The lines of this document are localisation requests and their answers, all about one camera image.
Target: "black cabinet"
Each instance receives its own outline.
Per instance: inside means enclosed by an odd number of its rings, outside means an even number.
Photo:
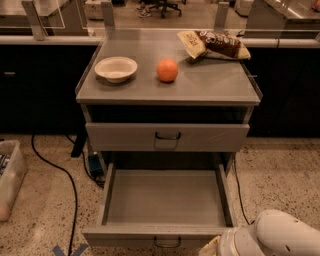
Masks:
[[[2,45],[0,133],[77,133],[75,87],[96,46]]]
[[[251,136],[320,136],[320,49],[251,48],[244,61],[263,93]]]

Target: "white bowl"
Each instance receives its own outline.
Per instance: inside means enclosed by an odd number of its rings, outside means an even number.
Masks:
[[[138,68],[137,63],[126,57],[110,57],[101,60],[94,68],[98,76],[111,83],[122,83],[133,75]]]

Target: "office chair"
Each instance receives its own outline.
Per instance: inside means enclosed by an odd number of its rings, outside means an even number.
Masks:
[[[158,0],[156,1],[156,3],[152,6],[150,6],[149,9],[153,9],[153,8],[160,8],[162,7],[162,10],[161,10],[161,18],[165,18],[165,13],[167,11],[167,8],[171,8],[173,10],[176,10],[176,11],[179,11],[179,17],[182,16],[182,11],[178,8],[178,4],[175,4],[175,3],[170,3],[168,2],[168,0]]]

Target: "black cable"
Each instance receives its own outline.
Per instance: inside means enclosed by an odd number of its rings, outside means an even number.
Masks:
[[[238,194],[239,194],[239,199],[240,199],[240,206],[241,206],[241,211],[243,214],[244,219],[246,220],[247,224],[250,225],[252,223],[250,223],[248,221],[248,218],[244,212],[244,207],[243,207],[243,203],[242,203],[242,197],[241,197],[241,188],[240,188],[240,182],[239,182],[239,177],[238,177],[238,172],[237,172],[237,165],[236,165],[236,156],[234,156],[233,158],[233,168],[234,168],[234,173],[236,175],[236,180],[237,180],[237,184],[238,184]]]
[[[73,144],[75,143],[75,141],[72,140],[68,135],[66,135],[66,137],[69,141],[71,141],[71,143],[73,143]],[[82,154],[82,159],[83,159],[84,170],[85,170],[87,176],[89,177],[89,179],[94,181],[100,188],[104,188],[104,183],[105,183],[104,181],[96,180],[94,177],[91,176],[91,174],[87,168],[87,165],[86,165],[86,157],[85,157],[83,150],[81,151],[81,154]]]
[[[64,169],[64,168],[62,168],[62,167],[60,167],[60,166],[58,166],[58,165],[50,162],[49,160],[45,159],[44,157],[42,157],[42,156],[38,153],[38,151],[36,150],[36,148],[35,148],[35,146],[34,146],[34,137],[35,137],[35,135],[33,134],[32,137],[31,137],[31,145],[32,145],[32,149],[33,149],[33,151],[35,152],[35,154],[36,154],[42,161],[44,161],[44,162],[46,162],[47,164],[49,164],[49,165],[51,165],[51,166],[53,166],[53,167],[55,167],[55,168],[63,171],[64,173],[66,173],[66,174],[68,175],[68,177],[69,177],[69,179],[70,179],[70,181],[71,181],[72,187],[73,187],[74,199],[75,199],[75,209],[74,209],[74,216],[73,216],[73,224],[72,224],[71,237],[70,237],[69,248],[68,248],[68,256],[70,256],[71,253],[72,253],[72,242],[73,242],[73,237],[74,237],[74,232],[75,232],[75,227],[76,227],[77,213],[78,213],[78,195],[77,195],[76,186],[75,186],[75,183],[74,183],[74,181],[73,181],[72,176],[70,175],[70,173],[69,173],[66,169]]]

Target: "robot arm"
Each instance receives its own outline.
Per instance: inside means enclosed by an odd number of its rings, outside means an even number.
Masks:
[[[320,256],[320,231],[278,210],[262,211],[254,224],[229,229],[215,242],[214,253],[199,255]]]

